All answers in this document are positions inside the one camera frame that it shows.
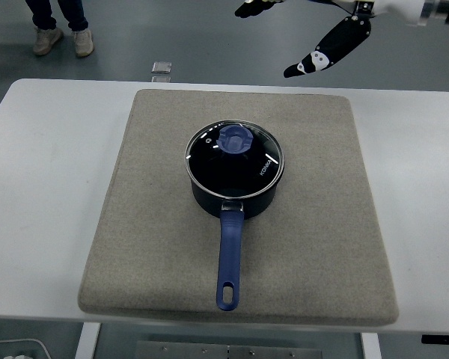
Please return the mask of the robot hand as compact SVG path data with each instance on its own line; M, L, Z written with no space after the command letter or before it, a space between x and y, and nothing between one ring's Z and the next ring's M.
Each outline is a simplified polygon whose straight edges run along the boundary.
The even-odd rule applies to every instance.
M285 78L303 76L332 67L363 43L371 32L371 19L383 13L395 13L413 25L421 21L424 1L323 1L346 11L341 20L314 50L299 63L284 71Z

